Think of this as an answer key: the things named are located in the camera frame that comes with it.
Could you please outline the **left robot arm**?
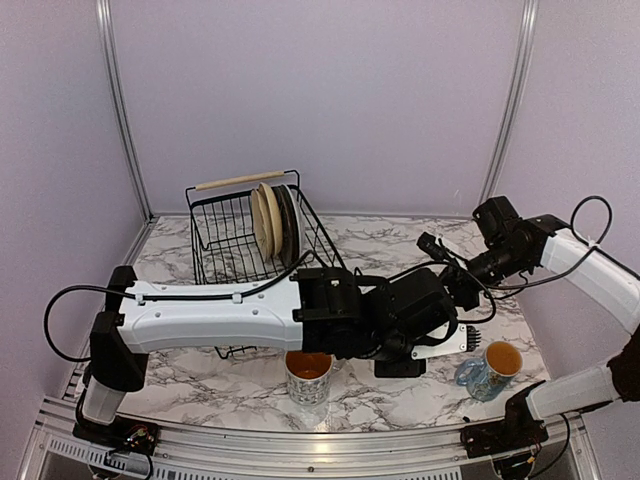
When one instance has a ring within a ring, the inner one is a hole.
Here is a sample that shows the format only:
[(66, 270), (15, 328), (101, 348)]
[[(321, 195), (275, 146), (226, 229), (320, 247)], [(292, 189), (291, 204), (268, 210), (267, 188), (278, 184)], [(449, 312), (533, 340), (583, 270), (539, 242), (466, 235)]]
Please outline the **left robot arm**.
[(144, 386), (150, 353), (259, 346), (391, 363), (416, 377), (455, 335), (459, 321), (440, 279), (419, 267), (395, 280), (339, 267), (301, 268), (253, 284), (170, 286), (114, 273), (114, 290), (90, 334), (91, 376), (82, 415), (106, 445), (125, 438), (116, 415)]

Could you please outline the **plain cream yellow plate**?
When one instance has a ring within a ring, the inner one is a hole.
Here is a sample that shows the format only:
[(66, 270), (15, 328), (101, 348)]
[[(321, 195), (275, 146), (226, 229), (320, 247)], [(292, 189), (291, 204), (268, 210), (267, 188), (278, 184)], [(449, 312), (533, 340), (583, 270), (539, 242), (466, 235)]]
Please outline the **plain cream yellow plate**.
[(271, 257), (273, 257), (280, 253), (283, 245), (282, 217), (279, 203), (276, 198), (276, 194), (274, 193), (274, 189), (268, 184), (261, 183), (258, 187), (258, 191), (266, 199), (269, 209), (271, 232), (273, 234), (273, 250)]

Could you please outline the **grey reindeer plate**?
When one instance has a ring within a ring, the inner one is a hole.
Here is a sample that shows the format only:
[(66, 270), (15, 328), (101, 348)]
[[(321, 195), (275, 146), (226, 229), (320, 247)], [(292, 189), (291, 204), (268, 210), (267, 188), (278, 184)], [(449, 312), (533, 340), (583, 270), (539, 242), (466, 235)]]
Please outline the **grey reindeer plate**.
[(288, 267), (295, 263), (300, 256), (300, 227), (294, 199), (286, 185), (274, 187), (274, 193), (279, 203), (282, 217), (283, 245), (280, 250), (280, 260)]

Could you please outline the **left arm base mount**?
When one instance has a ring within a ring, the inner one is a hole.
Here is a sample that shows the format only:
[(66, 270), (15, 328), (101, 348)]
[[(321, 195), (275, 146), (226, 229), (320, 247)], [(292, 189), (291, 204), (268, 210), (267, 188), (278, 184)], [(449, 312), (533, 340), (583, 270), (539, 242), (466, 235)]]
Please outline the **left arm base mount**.
[(157, 445), (159, 425), (116, 416), (110, 425), (76, 423), (73, 435), (111, 449), (151, 456)]

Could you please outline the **cream gold rimmed plate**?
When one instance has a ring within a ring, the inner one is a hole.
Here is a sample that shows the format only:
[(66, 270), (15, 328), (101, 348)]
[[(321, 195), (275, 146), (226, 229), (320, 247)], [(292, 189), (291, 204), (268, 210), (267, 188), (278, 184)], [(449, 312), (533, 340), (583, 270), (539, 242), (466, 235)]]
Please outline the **cream gold rimmed plate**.
[(251, 212), (258, 249), (262, 257), (268, 259), (273, 250), (270, 214), (266, 199), (257, 189), (251, 191)]

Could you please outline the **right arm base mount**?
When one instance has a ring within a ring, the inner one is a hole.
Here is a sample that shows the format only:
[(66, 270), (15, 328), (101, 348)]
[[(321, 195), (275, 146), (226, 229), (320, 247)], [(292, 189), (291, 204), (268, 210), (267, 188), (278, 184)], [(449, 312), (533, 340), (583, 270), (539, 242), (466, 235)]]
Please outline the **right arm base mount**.
[(541, 421), (524, 426), (511, 425), (505, 419), (468, 424), (460, 433), (460, 441), (470, 459), (542, 444), (548, 439), (546, 426)]

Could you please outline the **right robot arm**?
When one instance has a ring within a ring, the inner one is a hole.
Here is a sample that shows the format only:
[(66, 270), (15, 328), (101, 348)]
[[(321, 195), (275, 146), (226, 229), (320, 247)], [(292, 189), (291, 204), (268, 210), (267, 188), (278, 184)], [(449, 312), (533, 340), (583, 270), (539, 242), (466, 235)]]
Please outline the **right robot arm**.
[(522, 409), (501, 419), (495, 438), (515, 448), (534, 431), (534, 420), (615, 402), (639, 399), (639, 276), (601, 248), (602, 236), (589, 240), (574, 220), (552, 214), (520, 215), (505, 196), (481, 203), (472, 218), (484, 240), (476, 257), (454, 262), (440, 278), (465, 309), (477, 306), (479, 294), (512, 292), (504, 282), (520, 272), (545, 271), (545, 277), (523, 282), (524, 290), (566, 283), (598, 305), (626, 333), (622, 349), (592, 367), (542, 383), (525, 394)]

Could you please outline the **black wire dish rack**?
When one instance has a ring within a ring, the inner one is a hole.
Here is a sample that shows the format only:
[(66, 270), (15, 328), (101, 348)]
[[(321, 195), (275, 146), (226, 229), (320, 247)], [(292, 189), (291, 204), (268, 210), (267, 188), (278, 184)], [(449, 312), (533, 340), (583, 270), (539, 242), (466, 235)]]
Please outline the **black wire dish rack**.
[[(253, 346), (299, 350), (303, 325), (295, 313), (303, 308), (296, 275), (302, 269), (334, 269), (345, 265), (328, 231), (300, 188), (300, 183), (269, 184), (268, 175), (234, 178), (189, 187), (185, 197), (190, 216), (194, 279), (198, 285), (229, 285), (248, 291), (238, 303), (222, 311), (214, 335), (216, 344), (230, 352)], [(294, 191), (305, 226), (305, 251), (286, 267), (280, 256), (262, 257), (254, 235), (251, 191), (261, 183), (273, 189), (286, 185)], [(210, 187), (216, 195), (203, 197)]]

